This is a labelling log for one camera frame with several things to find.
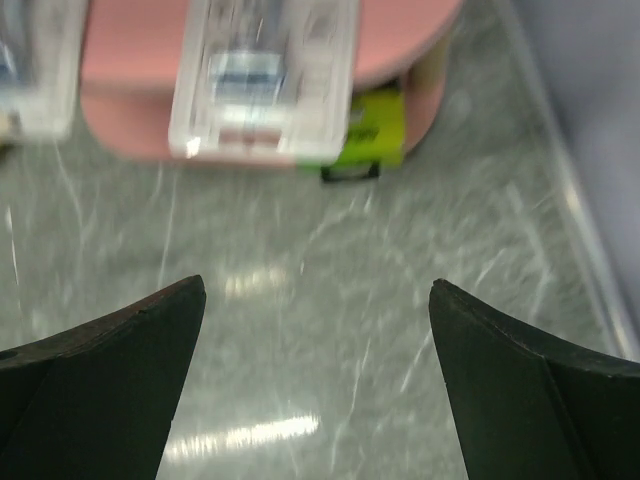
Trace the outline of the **blue razor blister pack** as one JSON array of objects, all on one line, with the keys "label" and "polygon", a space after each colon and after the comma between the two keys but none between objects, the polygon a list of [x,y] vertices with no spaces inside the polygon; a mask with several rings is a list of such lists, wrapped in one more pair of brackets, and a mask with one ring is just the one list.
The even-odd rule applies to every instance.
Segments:
[{"label": "blue razor blister pack", "polygon": [[342,152],[357,1],[192,1],[168,127],[174,155],[327,164]]},{"label": "blue razor blister pack", "polygon": [[73,123],[89,3],[1,2],[1,143],[58,141]]}]

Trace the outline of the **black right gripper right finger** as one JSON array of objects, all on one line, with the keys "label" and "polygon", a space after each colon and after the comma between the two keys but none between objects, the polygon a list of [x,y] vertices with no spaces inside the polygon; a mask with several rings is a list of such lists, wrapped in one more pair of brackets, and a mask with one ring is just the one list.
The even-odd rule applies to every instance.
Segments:
[{"label": "black right gripper right finger", "polygon": [[444,279],[428,308],[469,478],[638,478],[638,363],[560,339]]}]

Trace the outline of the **pink three-tier shelf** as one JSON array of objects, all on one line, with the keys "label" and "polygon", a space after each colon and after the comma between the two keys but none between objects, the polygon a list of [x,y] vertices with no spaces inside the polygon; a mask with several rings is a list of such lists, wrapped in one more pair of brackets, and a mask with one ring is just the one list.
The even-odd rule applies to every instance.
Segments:
[{"label": "pink three-tier shelf", "polygon": [[[188,9],[186,1],[94,1],[80,74],[85,121],[109,151],[151,164],[172,155],[168,129]],[[404,150],[431,128],[444,96],[460,1],[364,1],[354,68],[357,91],[389,81],[405,97]]]}]

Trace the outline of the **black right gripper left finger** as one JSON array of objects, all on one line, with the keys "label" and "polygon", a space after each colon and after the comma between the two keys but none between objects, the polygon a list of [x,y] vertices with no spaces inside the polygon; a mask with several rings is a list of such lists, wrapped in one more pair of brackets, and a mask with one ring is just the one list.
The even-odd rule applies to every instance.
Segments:
[{"label": "black right gripper left finger", "polygon": [[155,478],[205,305],[194,275],[2,351],[2,478]]}]

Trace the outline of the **black green razor box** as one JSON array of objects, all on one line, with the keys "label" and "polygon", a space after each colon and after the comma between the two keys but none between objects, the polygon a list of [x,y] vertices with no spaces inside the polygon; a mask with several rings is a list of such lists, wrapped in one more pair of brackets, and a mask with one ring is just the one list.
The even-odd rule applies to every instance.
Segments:
[{"label": "black green razor box", "polygon": [[383,167],[403,162],[405,137],[404,93],[398,82],[389,82],[352,96],[345,142],[333,163],[300,168],[325,184],[374,180]]}]

